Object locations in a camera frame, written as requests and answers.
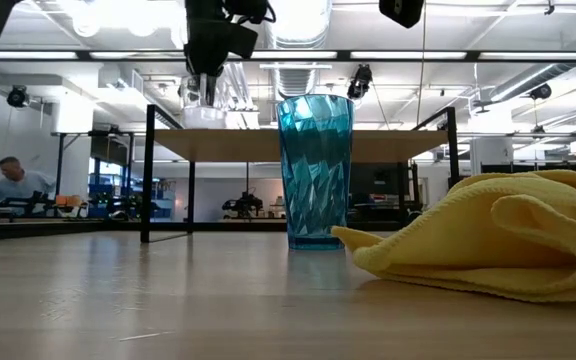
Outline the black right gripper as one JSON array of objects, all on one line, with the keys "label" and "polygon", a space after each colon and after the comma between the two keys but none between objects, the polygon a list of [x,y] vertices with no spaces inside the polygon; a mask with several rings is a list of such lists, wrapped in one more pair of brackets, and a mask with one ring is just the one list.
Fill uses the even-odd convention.
[{"label": "black right gripper", "polygon": [[380,13],[404,28],[412,28],[421,19],[425,0],[379,0]]}]

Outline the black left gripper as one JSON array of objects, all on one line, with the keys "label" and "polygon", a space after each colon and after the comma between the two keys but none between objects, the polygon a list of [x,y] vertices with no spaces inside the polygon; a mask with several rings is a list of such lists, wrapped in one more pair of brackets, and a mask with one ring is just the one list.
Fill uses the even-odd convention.
[{"label": "black left gripper", "polygon": [[239,0],[184,0],[187,70],[197,76],[200,106],[215,104],[218,78],[230,53],[239,55],[239,27],[232,22]]}]

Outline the small white cup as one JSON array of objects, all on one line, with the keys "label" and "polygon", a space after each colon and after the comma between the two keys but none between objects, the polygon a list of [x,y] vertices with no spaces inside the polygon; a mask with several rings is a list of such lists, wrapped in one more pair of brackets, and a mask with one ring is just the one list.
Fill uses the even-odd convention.
[{"label": "small white cup", "polygon": [[200,106],[197,94],[197,76],[183,77],[178,93],[181,106],[181,124],[190,129],[225,129],[228,110],[228,86],[219,77],[215,104]]}]

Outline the blue faceted plastic tumbler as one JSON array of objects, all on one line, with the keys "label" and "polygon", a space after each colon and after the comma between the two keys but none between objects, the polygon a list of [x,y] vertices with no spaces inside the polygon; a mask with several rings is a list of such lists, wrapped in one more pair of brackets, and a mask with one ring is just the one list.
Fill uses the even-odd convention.
[{"label": "blue faceted plastic tumbler", "polygon": [[277,106],[280,163],[291,249],[337,250],[349,202],[354,103],[302,95]]}]

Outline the person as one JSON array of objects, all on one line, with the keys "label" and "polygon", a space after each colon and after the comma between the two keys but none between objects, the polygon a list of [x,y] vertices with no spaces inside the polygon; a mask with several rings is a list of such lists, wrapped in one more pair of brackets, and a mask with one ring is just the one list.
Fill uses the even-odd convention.
[{"label": "person", "polygon": [[56,180],[42,172],[25,170],[16,157],[5,157],[0,161],[0,203],[8,198],[29,198],[35,192],[53,193]]}]

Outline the yellow microfibre cloth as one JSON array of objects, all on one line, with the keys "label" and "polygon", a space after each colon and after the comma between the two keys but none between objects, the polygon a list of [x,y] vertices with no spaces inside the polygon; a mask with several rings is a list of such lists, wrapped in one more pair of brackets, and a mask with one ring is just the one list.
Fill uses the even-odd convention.
[{"label": "yellow microfibre cloth", "polygon": [[576,302],[576,171],[472,176],[388,237],[331,232],[357,267],[382,279]]}]

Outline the wooden shelf with black frame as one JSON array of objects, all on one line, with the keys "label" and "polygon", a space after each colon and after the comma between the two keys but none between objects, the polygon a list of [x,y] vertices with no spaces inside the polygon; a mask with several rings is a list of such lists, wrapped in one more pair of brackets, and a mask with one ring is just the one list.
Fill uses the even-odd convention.
[{"label": "wooden shelf with black frame", "polygon": [[[176,224],[151,222],[154,145],[161,144],[189,162],[187,220]],[[396,163],[400,169],[422,152],[441,144],[449,146],[450,179],[460,180],[456,114],[446,107],[411,130],[359,130],[353,134],[352,160],[359,163]],[[274,129],[183,129],[163,110],[151,104],[146,110],[140,241],[150,243],[152,231],[282,232],[279,223],[194,221],[195,168],[198,162],[277,162],[279,132]]]}]

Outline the black overhead frame beam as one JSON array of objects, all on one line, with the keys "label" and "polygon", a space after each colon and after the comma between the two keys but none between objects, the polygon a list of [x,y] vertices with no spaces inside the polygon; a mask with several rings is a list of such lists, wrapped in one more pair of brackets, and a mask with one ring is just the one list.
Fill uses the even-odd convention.
[{"label": "black overhead frame beam", "polygon": [[[181,50],[0,50],[0,62],[182,62]],[[576,51],[257,50],[249,62],[576,63]]]}]

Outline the silver ceiling air duct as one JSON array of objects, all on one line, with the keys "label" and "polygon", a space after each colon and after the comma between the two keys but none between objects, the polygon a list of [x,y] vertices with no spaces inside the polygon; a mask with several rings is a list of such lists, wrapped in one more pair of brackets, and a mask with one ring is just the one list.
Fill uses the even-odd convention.
[{"label": "silver ceiling air duct", "polygon": [[[332,0],[268,0],[276,21],[267,23],[268,46],[279,50],[319,50],[326,43],[330,27]],[[279,68],[272,70],[272,81],[281,98],[312,93],[319,70]]]}]

